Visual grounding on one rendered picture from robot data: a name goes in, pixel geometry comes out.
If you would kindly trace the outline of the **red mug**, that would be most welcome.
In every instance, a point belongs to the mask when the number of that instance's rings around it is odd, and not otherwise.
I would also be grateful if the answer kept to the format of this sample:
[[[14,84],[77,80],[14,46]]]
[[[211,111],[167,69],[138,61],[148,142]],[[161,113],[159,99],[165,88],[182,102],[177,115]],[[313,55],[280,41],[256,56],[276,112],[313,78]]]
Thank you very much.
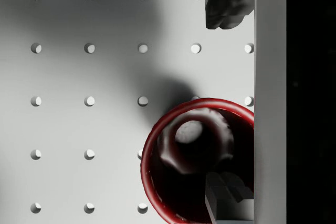
[[[140,172],[150,203],[168,224],[212,224],[208,173],[234,173],[254,193],[254,114],[222,99],[180,104],[151,130]]]

